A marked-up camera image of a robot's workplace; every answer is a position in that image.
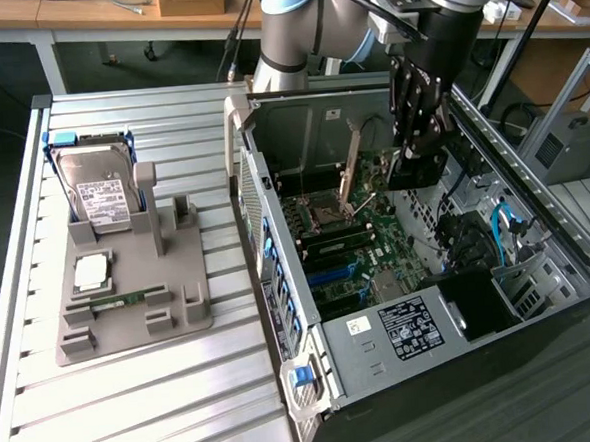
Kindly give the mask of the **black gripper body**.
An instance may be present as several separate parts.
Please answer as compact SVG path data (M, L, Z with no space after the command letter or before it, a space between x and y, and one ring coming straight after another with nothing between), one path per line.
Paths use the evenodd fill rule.
M447 92L467 62L483 20L480 8L472 13L444 8L421 12L417 29L426 40L405 44L404 59L428 75L440 78L440 92Z

